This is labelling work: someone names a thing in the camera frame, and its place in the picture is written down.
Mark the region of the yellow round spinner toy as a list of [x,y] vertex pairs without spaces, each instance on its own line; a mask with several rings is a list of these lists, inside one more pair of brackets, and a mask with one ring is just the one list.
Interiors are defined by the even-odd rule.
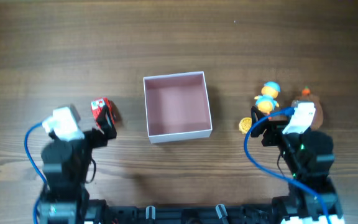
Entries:
[[252,118],[245,117],[242,118],[239,122],[239,131],[242,134],[247,134],[249,129],[252,127]]

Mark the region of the yellow duck toy blue hat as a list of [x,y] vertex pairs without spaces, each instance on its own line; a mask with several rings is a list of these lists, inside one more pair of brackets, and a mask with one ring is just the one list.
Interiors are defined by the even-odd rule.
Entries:
[[280,93],[280,85],[276,82],[267,82],[261,89],[261,94],[254,97],[255,105],[264,114],[270,114],[280,105],[275,100]]

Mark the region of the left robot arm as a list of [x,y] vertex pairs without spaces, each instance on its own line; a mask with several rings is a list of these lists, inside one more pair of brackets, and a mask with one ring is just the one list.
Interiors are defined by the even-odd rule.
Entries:
[[84,223],[89,209],[85,188],[92,151],[104,147],[117,136],[114,115],[108,105],[92,106],[99,129],[82,131],[79,116],[72,105],[53,110],[42,126],[52,142],[41,153],[47,180],[40,194],[40,223]]

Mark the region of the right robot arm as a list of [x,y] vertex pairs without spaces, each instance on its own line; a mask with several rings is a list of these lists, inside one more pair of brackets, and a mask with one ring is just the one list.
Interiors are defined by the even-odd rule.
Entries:
[[[333,139],[311,130],[314,104],[300,104],[264,115],[251,108],[252,126],[244,139],[244,152],[259,170],[288,184],[287,196],[275,197],[270,204],[246,210],[246,223],[344,223],[339,196],[329,177],[334,163]],[[257,162],[249,152],[250,138],[262,137],[264,147],[277,147],[289,176]]]

